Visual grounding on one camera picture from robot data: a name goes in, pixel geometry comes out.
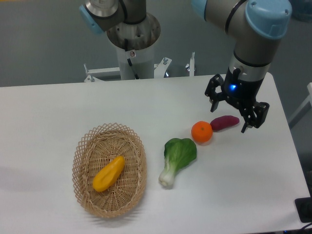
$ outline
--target orange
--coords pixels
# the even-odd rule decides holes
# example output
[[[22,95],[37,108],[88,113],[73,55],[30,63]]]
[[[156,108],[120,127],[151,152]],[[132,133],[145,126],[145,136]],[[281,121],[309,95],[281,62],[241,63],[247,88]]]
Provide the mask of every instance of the orange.
[[[210,123],[200,121],[193,125],[191,134],[195,141],[204,143],[210,140],[213,136],[213,129]]]

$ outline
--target metal bracket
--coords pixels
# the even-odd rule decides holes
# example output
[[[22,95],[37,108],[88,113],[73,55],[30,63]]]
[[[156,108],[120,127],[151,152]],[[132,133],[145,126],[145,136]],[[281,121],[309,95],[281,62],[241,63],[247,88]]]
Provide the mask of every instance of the metal bracket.
[[[193,77],[195,74],[195,52],[192,52],[192,57],[190,59],[190,76]]]
[[[311,109],[312,106],[312,83],[308,84],[309,95],[307,98],[299,105],[295,112],[290,116],[288,120],[289,128],[292,129],[302,117]]]
[[[166,71],[172,62],[172,59],[164,57],[162,61],[159,64],[154,64],[154,78],[164,78]],[[84,64],[84,69],[87,75],[87,78],[84,80],[84,82],[99,82],[99,81],[105,81],[96,78],[97,77],[112,77],[112,76],[118,76],[120,75],[120,69],[119,67],[113,67],[113,68],[102,68],[102,69],[88,69],[87,65]]]

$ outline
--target yellow pepper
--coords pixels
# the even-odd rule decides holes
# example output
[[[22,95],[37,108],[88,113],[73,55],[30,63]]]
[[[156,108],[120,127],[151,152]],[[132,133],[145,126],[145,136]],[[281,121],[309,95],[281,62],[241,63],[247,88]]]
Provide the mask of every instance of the yellow pepper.
[[[112,186],[120,176],[122,169],[125,166],[123,156],[117,156],[107,164],[93,179],[93,188],[97,192],[103,192]]]

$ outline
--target cable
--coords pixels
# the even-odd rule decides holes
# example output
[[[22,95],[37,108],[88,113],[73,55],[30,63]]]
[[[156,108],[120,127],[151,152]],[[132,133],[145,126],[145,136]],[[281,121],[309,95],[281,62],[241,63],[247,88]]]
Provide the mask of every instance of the cable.
[[[124,40],[125,41],[125,52],[128,51],[128,44],[129,44],[129,41],[127,39]],[[128,61],[128,64],[133,72],[133,75],[135,76],[136,79],[140,79],[137,75],[137,72],[135,70],[135,68],[133,67],[133,64],[131,62],[131,59],[130,58],[127,58],[127,61]]]
[[[304,229],[306,229],[307,227],[309,227],[309,226],[311,226],[311,225],[312,225],[312,223],[309,223],[309,224],[307,224],[306,226],[302,227],[300,230],[304,230]]]

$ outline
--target wicker basket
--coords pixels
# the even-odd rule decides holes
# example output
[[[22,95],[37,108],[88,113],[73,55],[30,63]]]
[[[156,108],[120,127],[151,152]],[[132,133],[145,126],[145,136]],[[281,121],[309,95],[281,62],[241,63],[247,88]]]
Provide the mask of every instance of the wicker basket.
[[[123,155],[125,167],[106,191],[92,187],[95,175],[116,156]],[[146,184],[146,158],[138,135],[121,124],[104,124],[79,142],[73,165],[77,201],[89,213],[105,218],[131,210],[142,198]]]

